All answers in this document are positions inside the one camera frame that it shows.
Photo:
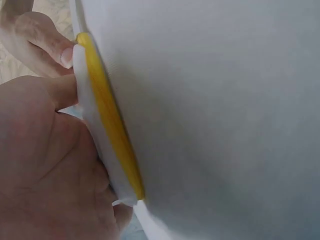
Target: white fabric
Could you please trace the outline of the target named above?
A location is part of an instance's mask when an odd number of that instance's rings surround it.
[[[81,0],[153,216],[320,239],[320,1]]]
[[[91,88],[88,74],[85,49],[76,45],[73,48],[73,70],[77,82],[77,95],[81,114],[92,135],[100,159],[108,169],[108,175],[119,201],[133,206],[137,204],[134,190],[118,161],[101,122]]]

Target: finger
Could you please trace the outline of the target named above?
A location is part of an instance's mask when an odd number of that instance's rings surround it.
[[[31,48],[29,57],[32,62],[25,60],[25,65],[39,76],[57,78],[74,73],[73,68],[64,68],[42,48],[32,43],[29,43],[28,47]]]
[[[116,224],[122,231],[131,221],[133,208],[124,204],[119,204],[113,207]]]
[[[43,83],[56,111],[78,103],[77,82],[74,74],[57,78],[44,78]]]
[[[37,25],[37,34],[28,39],[28,41],[49,54],[49,56],[58,64],[66,69],[73,66],[72,55],[74,43],[58,32],[50,18],[50,27]]]

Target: hand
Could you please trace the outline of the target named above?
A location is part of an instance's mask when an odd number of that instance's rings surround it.
[[[39,76],[54,78],[73,73],[74,43],[62,36],[45,14],[29,11],[16,15],[4,7],[0,12],[0,41]]]
[[[0,85],[0,239],[114,240],[132,208],[116,196],[84,122],[73,75]]]

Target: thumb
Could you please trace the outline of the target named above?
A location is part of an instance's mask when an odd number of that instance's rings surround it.
[[[74,43],[58,32],[52,20],[42,15],[42,24],[38,24],[35,37],[29,42],[47,52],[50,57],[66,69],[73,66],[72,55]]]

